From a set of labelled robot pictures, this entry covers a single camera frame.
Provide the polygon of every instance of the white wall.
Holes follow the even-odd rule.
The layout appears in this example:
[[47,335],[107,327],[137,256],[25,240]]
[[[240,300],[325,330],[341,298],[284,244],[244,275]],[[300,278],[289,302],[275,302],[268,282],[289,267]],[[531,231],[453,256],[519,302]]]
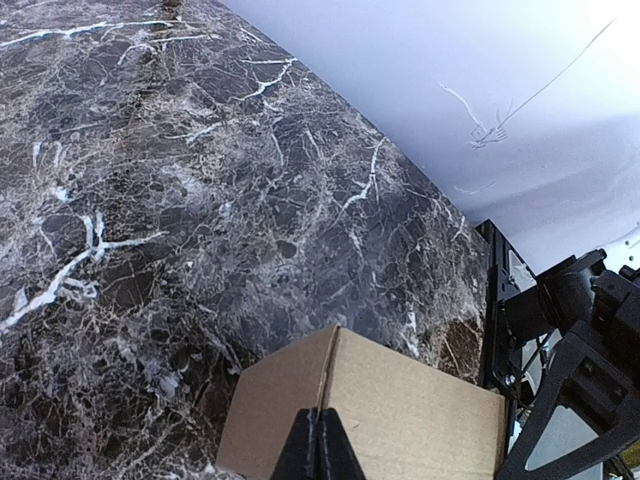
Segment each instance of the white wall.
[[[640,8],[634,0],[227,0],[388,135],[534,271],[640,220]],[[486,130],[575,58],[505,125]],[[628,259],[627,252],[617,254]],[[636,255],[640,267],[640,253]]]

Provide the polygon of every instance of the marble surface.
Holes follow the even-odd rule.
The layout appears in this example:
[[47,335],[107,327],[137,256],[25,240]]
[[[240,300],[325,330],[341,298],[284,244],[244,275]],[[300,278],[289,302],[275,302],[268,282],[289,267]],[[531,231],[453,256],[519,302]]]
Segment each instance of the marble surface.
[[237,374],[340,323],[468,381],[487,247],[200,0],[0,1],[0,476],[225,478]]

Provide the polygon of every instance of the box side panel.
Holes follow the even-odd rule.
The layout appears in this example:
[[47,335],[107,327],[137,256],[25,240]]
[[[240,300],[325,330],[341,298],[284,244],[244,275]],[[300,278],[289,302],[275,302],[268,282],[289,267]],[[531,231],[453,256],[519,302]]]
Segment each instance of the box side panel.
[[321,330],[242,372],[220,441],[220,467],[271,476],[296,413],[317,405],[336,332]]
[[501,396],[341,329],[324,399],[368,480],[494,477]]

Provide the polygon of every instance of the box flap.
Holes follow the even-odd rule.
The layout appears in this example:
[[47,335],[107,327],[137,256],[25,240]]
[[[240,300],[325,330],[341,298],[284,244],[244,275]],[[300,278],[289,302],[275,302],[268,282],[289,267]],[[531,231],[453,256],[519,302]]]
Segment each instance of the box flap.
[[503,397],[346,329],[323,407],[338,411],[368,480],[490,480],[498,468]]
[[271,476],[298,410],[321,401],[337,332],[320,330],[242,372],[220,441],[220,467]]

